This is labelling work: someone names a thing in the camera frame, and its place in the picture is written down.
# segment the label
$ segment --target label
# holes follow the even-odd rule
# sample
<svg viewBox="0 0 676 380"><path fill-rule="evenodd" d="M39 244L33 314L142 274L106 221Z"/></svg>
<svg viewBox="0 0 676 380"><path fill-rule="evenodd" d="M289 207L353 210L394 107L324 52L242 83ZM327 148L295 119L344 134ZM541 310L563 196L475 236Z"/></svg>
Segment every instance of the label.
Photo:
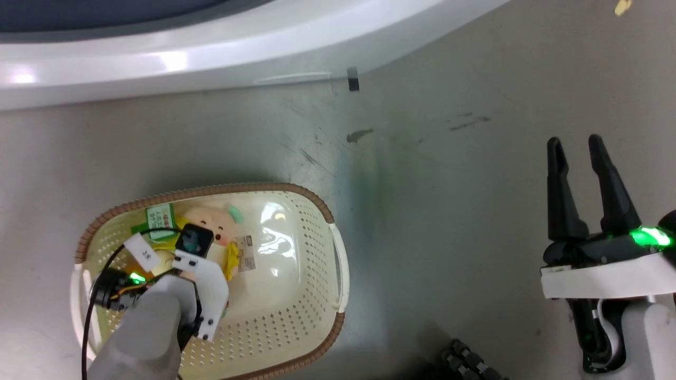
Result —
<svg viewBox="0 0 676 380"><path fill-rule="evenodd" d="M145 209L145 217L148 221L149 229L158 229L161 227L173 229L176 227L174 221L174 206L172 204L161 204ZM154 231L149 234L151 240L161 240L176 233L173 231Z"/></svg>
<svg viewBox="0 0 676 380"><path fill-rule="evenodd" d="M233 241L237 243L237 248L239 248L239 254L237 255L237 259L239 260L239 272L242 273L256 269L254 241L251 238L251 235L236 236L233 238Z"/></svg>
<svg viewBox="0 0 676 380"><path fill-rule="evenodd" d="M146 242L140 233L132 235L124 242L124 247L134 256L141 268L146 272L150 272L157 265L160 265L160 257L153 250L153 248Z"/></svg>

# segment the small black cube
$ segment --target small black cube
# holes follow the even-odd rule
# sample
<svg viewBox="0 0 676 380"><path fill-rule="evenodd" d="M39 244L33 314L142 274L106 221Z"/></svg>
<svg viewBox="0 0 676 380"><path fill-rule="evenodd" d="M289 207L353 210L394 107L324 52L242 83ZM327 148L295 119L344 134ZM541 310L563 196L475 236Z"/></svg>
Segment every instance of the small black cube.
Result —
<svg viewBox="0 0 676 380"><path fill-rule="evenodd" d="M194 224L186 224L176 241L176 249L202 258L214 242L214 233Z"/></svg>

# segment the floor stain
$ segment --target floor stain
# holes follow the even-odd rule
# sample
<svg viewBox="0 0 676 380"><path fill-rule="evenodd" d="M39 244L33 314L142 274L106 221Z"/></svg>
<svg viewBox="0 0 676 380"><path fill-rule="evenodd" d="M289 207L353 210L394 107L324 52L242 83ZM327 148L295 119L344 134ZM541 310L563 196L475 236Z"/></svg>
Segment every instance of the floor stain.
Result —
<svg viewBox="0 0 676 380"><path fill-rule="evenodd" d="M301 149L300 149L300 153L303 155L303 157L305 157L305 159L306 159L307 161L309 161L309 163L311 163L311 164L313 164L313 165L321 166L321 165L319 164L319 161L315 160L314 157L312 157L308 152L305 151L305 149L301 148Z"/></svg>
<svg viewBox="0 0 676 380"><path fill-rule="evenodd" d="M452 122L452 121L453 121L453 119L446 120L447 123ZM491 118L489 118L488 116L477 116L476 118L474 118L471 121L464 122L462 124L458 124L456 126L449 127L448 130L451 131L451 132L455 132L457 130L470 128L470 127L475 126L479 123L485 123L485 122L490 122L490 121L491 121Z"/></svg>
<svg viewBox="0 0 676 380"><path fill-rule="evenodd" d="M308 152L306 152L305 149L300 148L300 154L302 154L303 157L305 157L305 159L312 165L317 165L320 168L322 168L325 172L335 176L335 174L333 174L329 169L325 168L324 165L322 165L319 161L315 160L314 157L312 157Z"/></svg>
<svg viewBox="0 0 676 380"><path fill-rule="evenodd" d="M374 133L374 132L375 132L375 129L373 129L373 128L358 130L356 132L352 132L349 135L347 135L346 140L347 140L348 143L356 143L362 137L368 135L369 133Z"/></svg>

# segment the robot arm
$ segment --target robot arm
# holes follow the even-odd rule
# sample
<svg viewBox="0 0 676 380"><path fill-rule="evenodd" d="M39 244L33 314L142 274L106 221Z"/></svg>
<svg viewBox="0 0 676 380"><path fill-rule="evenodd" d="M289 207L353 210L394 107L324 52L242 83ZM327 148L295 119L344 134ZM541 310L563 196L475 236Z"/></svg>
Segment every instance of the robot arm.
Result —
<svg viewBox="0 0 676 380"><path fill-rule="evenodd" d="M198 233L203 230L188 226ZM213 235L204 246L212 240ZM207 249L199 251L206 254ZM229 297L221 268L216 262L178 248L172 267L192 273L195 281L167 274L147 290L120 296L126 274L110 269L101 273L97 280L101 285L96 287L93 299L105 308L126 312L89 367L88 379L174 380L180 353L188 341L193 336L213 340Z"/></svg>
<svg viewBox="0 0 676 380"><path fill-rule="evenodd" d="M676 212L644 227L601 138L589 138L604 217L589 234L566 179L557 138L548 143L549 238L541 284L546 298L565 299L583 352L586 379L670 379L676 364L676 318L655 295L676 293Z"/></svg>
<svg viewBox="0 0 676 380"><path fill-rule="evenodd" d="M180 316L175 295L165 291L144 294L103 345L89 367L88 378L175 380L180 367Z"/></svg>

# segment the brown basket rim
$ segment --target brown basket rim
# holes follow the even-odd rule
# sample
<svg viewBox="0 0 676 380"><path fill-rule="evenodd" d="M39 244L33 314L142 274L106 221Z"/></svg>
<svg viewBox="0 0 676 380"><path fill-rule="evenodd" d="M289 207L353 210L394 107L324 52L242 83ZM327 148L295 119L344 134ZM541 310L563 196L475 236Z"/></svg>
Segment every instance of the brown basket rim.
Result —
<svg viewBox="0 0 676 380"><path fill-rule="evenodd" d="M291 183L250 183L237 185L218 185L218 186L200 187L197 189L174 191L172 193L155 195L152 197L147 197L143 199L138 199L136 201L128 202L113 207L110 210L101 214L89 225L87 230L82 234L82 237L78 242L78 247L75 251L75 264L82 264L83 262L85 262L85 260L87 260L87 250L89 249L89 244L91 243L94 234L96 234L96 232L101 228L101 226L103 226L107 221L111 220L117 215L123 214L128 211L147 208L149 206L154 206L156 204L180 201L188 198L203 197L207 195L228 194L228 193L247 193L251 191L288 191L290 193L302 195L308 198L315 206L317 206L317 208L322 213L327 223L329 224L334 223L333 214L331 214L329 207L327 206L326 203L324 203L324 201L322 201L321 198L319 198L317 194L311 192L305 187L293 185ZM258 371L244 373L242 375L237 375L234 377L229 377L228 379L236 379L236 380L269 379L273 376L277 376L282 373L293 371L300 367L306 366L319 359L327 352L327 350L329 350L329 348L338 338L338 334L340 334L340 331L343 328L344 321L345 321L345 313L337 312L329 335L317 348L310 351L309 353L281 364L270 366L268 368L261 369Z"/></svg>

